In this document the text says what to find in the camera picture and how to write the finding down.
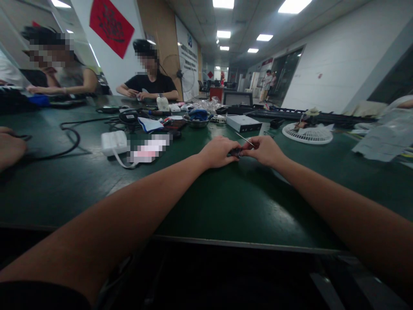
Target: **white cable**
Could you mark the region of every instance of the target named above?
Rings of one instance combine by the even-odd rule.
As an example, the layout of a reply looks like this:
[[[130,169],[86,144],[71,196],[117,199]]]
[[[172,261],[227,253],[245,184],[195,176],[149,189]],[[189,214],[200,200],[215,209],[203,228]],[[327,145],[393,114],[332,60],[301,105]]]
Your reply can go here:
[[[139,164],[138,162],[136,162],[136,163],[131,164],[130,166],[125,166],[125,165],[123,164],[123,162],[120,160],[119,155],[116,153],[116,151],[115,151],[114,148],[112,148],[112,151],[113,151],[113,154],[115,155],[117,161],[119,162],[119,164],[120,164],[123,168],[126,168],[126,169],[135,169],[136,166]]]

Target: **gray tank top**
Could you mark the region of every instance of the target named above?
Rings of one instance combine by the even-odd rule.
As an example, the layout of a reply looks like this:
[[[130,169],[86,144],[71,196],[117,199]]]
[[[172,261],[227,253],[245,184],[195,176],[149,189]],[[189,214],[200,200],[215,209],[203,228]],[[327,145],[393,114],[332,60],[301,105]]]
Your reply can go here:
[[[83,86],[83,71],[88,67],[78,64],[74,67],[67,68],[55,68],[57,73],[55,74],[57,81],[61,87],[73,87]],[[98,82],[96,89],[96,95],[102,95],[102,88]]]

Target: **computer monitor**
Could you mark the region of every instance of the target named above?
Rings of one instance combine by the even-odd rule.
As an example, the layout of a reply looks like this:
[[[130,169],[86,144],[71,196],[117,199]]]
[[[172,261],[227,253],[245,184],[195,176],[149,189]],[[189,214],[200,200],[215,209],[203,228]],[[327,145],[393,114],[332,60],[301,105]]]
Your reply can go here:
[[[225,91],[223,105],[253,105],[252,93],[238,93],[234,91]]]

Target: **desk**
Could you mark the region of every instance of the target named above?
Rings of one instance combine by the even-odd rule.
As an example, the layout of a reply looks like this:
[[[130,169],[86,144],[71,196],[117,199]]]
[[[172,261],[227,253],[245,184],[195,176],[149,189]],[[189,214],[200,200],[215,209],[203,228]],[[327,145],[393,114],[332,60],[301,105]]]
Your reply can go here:
[[[223,87],[211,87],[210,88],[210,101],[212,100],[212,97],[218,97],[218,99],[222,102],[222,99],[224,98],[224,88]]]
[[[102,96],[95,102],[96,106],[135,106],[136,101]],[[28,144],[30,149],[44,151],[39,155],[53,154],[72,145],[59,124],[102,117],[95,109],[48,108],[1,116],[0,124],[19,134],[33,135]],[[98,121],[77,125],[76,129],[82,138],[81,147],[71,154],[18,164],[0,174],[0,226],[56,229],[114,191],[199,152],[214,136],[223,135],[243,144],[226,125],[185,127],[182,138],[174,141],[160,158],[126,170],[101,153],[100,135],[108,131],[108,125]],[[354,154],[351,148],[357,141],[345,134],[336,133],[330,144],[312,146],[286,138],[281,130],[270,129],[269,123],[263,124],[261,134],[264,130],[275,135],[278,145],[293,160],[413,220],[412,169]],[[294,188],[252,158],[241,158],[239,163],[200,176],[163,221],[155,237],[313,253],[345,250]]]

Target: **white power adapter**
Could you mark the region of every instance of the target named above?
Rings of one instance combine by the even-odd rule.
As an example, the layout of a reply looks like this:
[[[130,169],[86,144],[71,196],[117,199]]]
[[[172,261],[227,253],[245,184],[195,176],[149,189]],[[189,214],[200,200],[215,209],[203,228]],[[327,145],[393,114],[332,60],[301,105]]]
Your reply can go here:
[[[130,151],[128,146],[128,139],[126,138],[126,134],[122,130],[109,132],[109,133],[102,133],[102,153],[103,155],[115,156],[119,164],[126,168],[126,169],[134,169],[138,162],[131,164],[130,166],[125,166],[123,162],[120,160],[118,154],[125,153]]]

